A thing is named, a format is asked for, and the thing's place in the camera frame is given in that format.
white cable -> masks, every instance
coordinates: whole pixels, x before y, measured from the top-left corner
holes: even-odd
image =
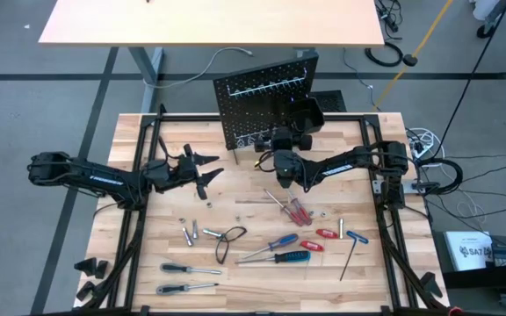
[[[155,89],[167,89],[167,88],[171,88],[171,87],[177,86],[179,84],[189,83],[189,82],[191,82],[191,81],[193,81],[193,80],[195,80],[197,78],[200,78],[203,74],[205,74],[206,71],[208,71],[208,69],[210,68],[210,66],[212,66],[212,63],[214,62],[214,59],[216,59],[216,56],[219,53],[221,53],[223,51],[226,51],[226,50],[235,50],[235,51],[247,54],[248,56],[253,56],[253,52],[251,52],[250,50],[241,48],[241,47],[224,47],[224,48],[221,48],[221,49],[217,50],[216,53],[214,53],[214,55],[212,55],[212,59],[210,59],[210,62],[208,62],[208,65],[206,65],[206,68],[204,68],[204,70],[202,70],[202,72],[200,74],[195,75],[195,76],[193,76],[193,77],[191,77],[189,79],[186,79],[186,80],[183,80],[183,81],[180,81],[180,82],[176,82],[176,83],[171,83],[171,84],[164,85],[164,86],[157,86],[157,85],[154,85],[154,84],[146,83],[146,80],[143,80],[143,82],[149,88],[155,88]]]
[[[429,149],[427,149],[428,152],[430,152],[431,154],[434,154],[434,150],[433,150],[433,147],[435,145],[435,141],[437,142],[437,146],[438,144],[440,144],[440,139],[436,136],[436,134],[434,134],[433,132],[431,132],[430,130],[426,129],[426,128],[422,128],[422,127],[414,127],[414,128],[409,128],[409,130],[411,132],[414,132],[416,134],[416,136],[418,138],[416,138],[415,135],[413,135],[413,133],[410,133],[409,137],[408,137],[408,141],[409,141],[409,144],[414,144],[416,142],[421,142],[424,146],[427,146],[429,147]],[[440,152],[442,153],[442,157],[443,159],[446,157],[446,152],[445,152],[445,147],[444,146],[441,146],[440,147]],[[440,170],[445,174],[445,176],[447,176],[449,179],[451,179],[452,181],[454,181],[454,178],[452,176],[450,176],[448,174],[448,172],[446,172],[445,168],[443,167],[443,164],[442,163],[438,163],[438,164],[429,164],[429,165],[425,165],[423,166],[424,168],[435,168],[435,167],[440,167]],[[473,200],[472,197],[470,197],[469,194],[467,194],[466,192],[460,190],[460,189],[457,189],[458,191],[462,192],[467,199],[470,200],[470,203],[467,203],[467,202],[464,202],[464,201],[460,201],[456,204],[456,211],[458,211],[458,213],[462,216],[462,217],[465,217],[467,215],[465,215],[461,208],[462,206],[465,206],[467,208],[467,210],[469,211],[470,214],[472,214],[473,216],[477,216],[477,215],[480,215],[480,214],[483,214],[482,217],[476,217],[475,220],[477,220],[478,222],[478,225],[480,226],[480,229],[483,229],[483,227],[481,226],[482,224],[485,224],[486,221],[487,221],[487,217],[485,216],[485,210],[483,210],[483,208],[481,206],[479,206],[477,203],[475,203],[475,201]]]

black metal frame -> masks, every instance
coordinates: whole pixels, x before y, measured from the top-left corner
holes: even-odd
[[[370,146],[370,135],[368,133],[368,128],[372,128],[372,131],[375,135],[376,141],[382,141],[382,134],[380,130],[380,120],[379,116],[377,114],[372,115],[349,115],[349,114],[339,114],[339,115],[326,115],[325,116],[326,121],[341,121],[341,122],[358,122],[360,125],[360,134],[363,141],[364,146]],[[154,127],[154,130],[152,132],[152,139],[151,139],[151,145],[149,148],[149,156],[148,160],[151,161],[155,159],[155,152],[157,150],[157,139],[159,136],[159,128],[161,125],[161,122],[213,122],[213,121],[220,121],[220,115],[219,114],[197,114],[197,115],[184,115],[184,114],[166,114],[165,108],[163,105],[160,106],[160,110],[157,113],[157,115],[151,117],[151,116],[142,116],[141,123],[140,123],[140,132],[138,135],[138,141],[136,144],[136,151],[134,154],[134,164],[133,164],[133,170],[138,170],[141,166],[141,158],[142,158],[142,151],[144,147],[144,140],[146,136],[146,131],[150,126]],[[372,187],[372,181],[377,179],[377,175],[375,172],[369,170],[369,184]],[[391,239],[387,234],[387,230],[383,229],[386,227],[386,222],[384,220],[384,208],[382,205],[380,205],[380,194],[374,193],[373,194],[373,200],[374,200],[374,207],[376,211],[376,220],[377,224],[379,226],[379,234],[380,234],[380,241],[382,243],[382,250],[384,255],[384,261],[386,266],[386,273],[387,273],[387,282],[390,292],[390,297],[392,298],[392,306],[394,310],[399,309],[401,307],[401,300],[400,300],[400,293],[398,291],[397,287],[397,280],[394,273],[394,262],[393,257],[390,251],[387,250],[387,247],[385,245],[385,241],[391,242]],[[139,229],[143,230],[143,227],[145,225],[146,220],[146,210],[147,206],[144,207],[141,211],[139,211],[137,224],[136,224],[136,231]],[[403,231],[401,230],[401,221],[399,217],[399,213],[397,210],[393,209],[390,210],[392,213],[392,220],[393,220],[393,228],[394,228],[394,234],[395,234],[395,240],[397,248],[400,252],[400,257],[405,262],[408,261],[408,255],[407,255],[407,249],[405,247],[405,241],[403,239]],[[124,218],[122,219],[122,225],[120,228],[120,235],[119,235],[119,244],[117,246],[117,254],[116,254],[116,262],[120,259],[120,257],[124,254],[124,250],[127,246],[127,238],[128,238],[128,231],[130,227],[130,221],[132,218],[131,212],[125,212]],[[136,233],[134,235],[134,238],[143,238],[143,233]],[[107,301],[107,308],[105,309],[83,309],[83,310],[73,310],[70,312],[58,312],[58,313],[51,313],[47,315],[56,315],[56,316],[62,316],[62,315],[177,315],[177,316],[198,316],[198,315],[206,315],[208,313],[205,312],[149,312],[147,306],[143,306],[141,312],[131,312],[132,311],[132,303],[134,298],[134,288],[135,288],[135,282],[136,282],[136,276],[138,272],[138,261],[140,258],[140,251],[141,251],[141,242],[138,243],[137,249],[134,252],[134,255],[132,256],[132,263],[130,265],[130,271],[128,274],[128,282],[126,286],[126,296],[124,300],[124,304],[121,307],[116,307],[117,302],[117,296],[118,296],[118,289],[119,289],[119,281],[113,285],[111,289],[111,293],[109,294],[109,298]],[[409,301],[409,309],[411,311],[415,311],[418,309],[418,304],[416,301],[416,294],[413,289],[413,287],[410,285],[408,281],[408,276],[404,275],[404,281],[406,284],[406,288],[408,291],[408,301]],[[332,315],[332,314],[349,314],[349,315],[361,315],[361,316],[378,316],[378,315],[389,315],[391,312],[389,310],[389,307],[382,306],[381,312],[326,312],[324,314]],[[255,315],[256,312],[227,312],[223,313],[224,316],[243,316],[243,315]],[[285,316],[289,315],[290,313],[280,313],[280,312],[271,312],[270,315],[273,316]],[[311,312],[297,312],[292,313],[294,316],[302,316],[302,315],[314,315],[314,313]]]

wooden workbench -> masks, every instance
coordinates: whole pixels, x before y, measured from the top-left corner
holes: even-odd
[[[58,0],[44,44],[384,45],[373,0]]]
[[[381,113],[379,118],[384,140],[407,143],[400,113]],[[140,120],[140,114],[120,115],[109,166],[125,170],[132,168]],[[312,226],[297,227],[279,213],[278,206],[263,193],[263,188],[266,188],[277,198],[286,201],[287,195],[279,187],[275,175],[253,169],[259,154],[252,147],[235,151],[239,162],[236,165],[233,153],[225,148],[220,122],[162,122],[160,134],[172,155],[181,154],[183,145],[189,143],[199,154],[220,157],[217,162],[200,167],[199,171],[207,172],[217,168],[224,168],[225,171],[214,178],[206,189],[212,208],[207,208],[205,202],[199,200],[193,184],[165,194],[150,194],[135,286],[134,310],[139,310],[142,305],[150,305],[152,311],[177,312],[378,312],[381,305],[391,305],[367,170],[353,169],[328,177],[308,194],[301,192],[298,185],[293,185],[293,191],[304,206],[315,211]],[[357,122],[328,122],[319,133],[314,134],[312,151],[301,154],[307,159],[321,160],[361,144]],[[146,144],[144,153],[148,152],[148,146],[149,143]],[[160,148],[157,157],[163,157]],[[415,170],[411,169],[407,178],[413,177]],[[408,205],[424,211],[419,197],[406,196],[406,199]],[[110,198],[102,198],[98,207],[111,202]],[[327,216],[322,217],[322,212],[326,212]],[[105,209],[96,216],[91,231],[86,257],[96,256],[108,260],[110,265],[107,274],[114,261],[122,216],[121,210],[113,207]],[[236,216],[241,218],[239,222],[236,221]],[[444,297],[439,300],[448,305],[429,222],[408,210],[400,210],[400,216],[413,270],[419,277],[425,271],[435,273],[444,293]],[[183,225],[179,223],[180,218],[186,219]],[[318,228],[337,231],[339,218],[344,219],[345,229],[360,233],[370,240],[368,245],[356,246],[342,282],[338,278],[352,240],[345,236],[343,240],[326,242],[315,234]],[[248,232],[231,243],[226,264],[220,266],[213,255],[213,237],[200,233],[194,247],[186,245],[182,227],[191,230],[193,219],[198,220],[200,230],[207,227],[223,232],[232,226],[245,226]],[[325,246],[325,252],[312,253],[308,266],[304,262],[278,265],[271,262],[234,263],[243,254],[262,248],[268,241],[287,233],[297,233],[301,241],[320,243]],[[298,244],[288,246],[280,252],[303,249]],[[219,269],[223,274],[166,274],[159,270],[159,265],[163,262]],[[121,278],[118,305],[124,300],[127,272],[128,268]],[[398,269],[396,275],[401,300],[407,305],[405,287]],[[95,284],[99,282],[82,274],[79,286],[83,286],[87,280]],[[220,283],[220,286],[170,297],[155,295],[155,288],[160,284],[213,282]]]

gray floor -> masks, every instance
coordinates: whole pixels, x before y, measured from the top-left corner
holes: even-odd
[[[443,6],[442,1],[401,0],[404,22],[401,49],[410,53],[418,45]],[[0,74],[100,74],[107,47],[42,47],[38,37],[54,1],[0,0]],[[412,73],[467,73],[472,70],[484,39],[475,37],[481,24],[472,18],[473,7],[456,1],[420,54]],[[168,47],[163,72],[198,73],[217,47]],[[252,47],[255,57],[236,52],[219,56],[210,72],[223,73],[293,57],[290,48]],[[350,72],[341,62],[342,48],[318,48],[318,72]],[[370,63],[361,49],[349,49],[349,63],[365,73],[394,73]],[[506,17],[493,39],[479,72],[506,72]],[[137,73],[125,48],[119,50],[113,73]],[[26,179],[26,164],[41,151],[76,155],[82,143],[98,81],[0,81],[0,315],[28,314],[40,280],[50,242],[66,194],[64,189],[34,187]],[[367,80],[378,98],[386,80]],[[401,111],[408,127],[426,127],[442,133],[464,89],[463,80],[401,80],[382,108]],[[356,80],[316,80],[313,90],[341,90],[347,111],[369,111],[368,90]],[[89,159],[106,162],[117,116],[140,109],[141,81],[112,81],[93,136]],[[160,101],[168,111],[217,111],[212,82],[196,81],[162,90]],[[445,143],[449,155],[506,154],[506,81],[474,81]],[[466,177],[506,165],[506,159],[461,161]],[[437,170],[430,172],[440,179]],[[506,193],[506,170],[463,184],[469,190]],[[486,212],[506,207],[506,199],[474,196]],[[459,193],[445,198],[448,207],[465,200]],[[72,269],[83,258],[96,201],[78,196],[61,252],[46,312],[70,308],[79,273]],[[433,228],[469,230],[456,219],[431,207]],[[468,221],[476,226],[474,220]],[[506,235],[506,213],[490,216],[483,228]],[[496,302],[463,291],[451,291],[455,305],[494,310]]]

butcher block table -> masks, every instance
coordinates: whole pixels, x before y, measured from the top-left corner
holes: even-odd
[[[400,113],[378,115],[384,140],[407,143]],[[119,116],[109,166],[131,170],[141,117],[142,114]],[[327,177],[307,194],[294,184],[291,188],[300,202],[309,211],[314,211],[311,226],[297,227],[263,191],[266,188],[282,202],[287,200],[286,191],[278,185],[276,175],[253,168],[260,155],[254,152],[253,147],[236,149],[235,154],[227,151],[219,121],[161,122],[160,135],[171,155],[182,154],[183,145],[188,143],[198,154],[220,157],[216,162],[199,167],[200,172],[217,168],[224,168],[224,171],[206,189],[211,208],[198,198],[194,184],[164,194],[150,193],[134,290],[134,311],[140,310],[142,305],[149,305],[152,312],[379,312],[382,305],[391,306],[366,169],[353,169]],[[313,135],[312,150],[300,153],[310,160],[319,161],[362,144],[358,122],[328,122]],[[148,152],[150,138],[151,129],[143,153]],[[370,133],[370,138],[371,142],[374,141],[373,133]],[[163,151],[158,147],[157,158],[163,157]],[[175,165],[176,162],[170,160],[170,164]],[[266,167],[269,168],[270,164],[266,162]],[[404,178],[415,177],[415,169],[410,166]],[[406,200],[410,207],[425,212],[420,197],[406,195]],[[98,207],[111,202],[109,197],[101,198]],[[399,213],[412,269],[418,277],[426,271],[435,273],[444,293],[442,298],[437,299],[449,305],[428,220],[407,209],[401,209]],[[123,211],[110,207],[101,211],[93,223],[86,257],[95,256],[99,260],[109,261],[107,275],[114,262],[122,216]],[[193,247],[188,247],[182,228],[186,227],[190,232],[193,219],[198,221],[199,238],[194,240]],[[345,235],[343,240],[325,241],[315,233],[318,228],[337,232],[339,219],[344,219],[345,230],[362,234],[370,240],[367,245],[357,244],[342,282],[339,277],[353,240]],[[131,221],[130,239],[135,222],[136,212]],[[248,232],[230,244],[226,263],[219,265],[214,257],[216,240],[203,234],[202,229],[225,232],[233,226],[244,226]],[[300,241],[319,243],[325,247],[325,251],[312,252],[308,263],[235,263],[240,256],[263,248],[267,242],[289,233],[297,233],[299,241],[277,249],[276,253],[305,250],[300,247]],[[269,255],[274,253],[263,252],[256,257]],[[217,269],[222,274],[167,274],[159,270],[164,262],[176,262],[199,269]],[[401,302],[407,306],[402,273],[396,264],[394,266]],[[124,302],[127,275],[128,267],[120,278],[117,305]],[[82,274],[79,287],[86,281],[95,284],[100,282]],[[172,296],[155,294],[158,285],[207,283],[220,285]],[[75,305],[82,303],[76,300]]]

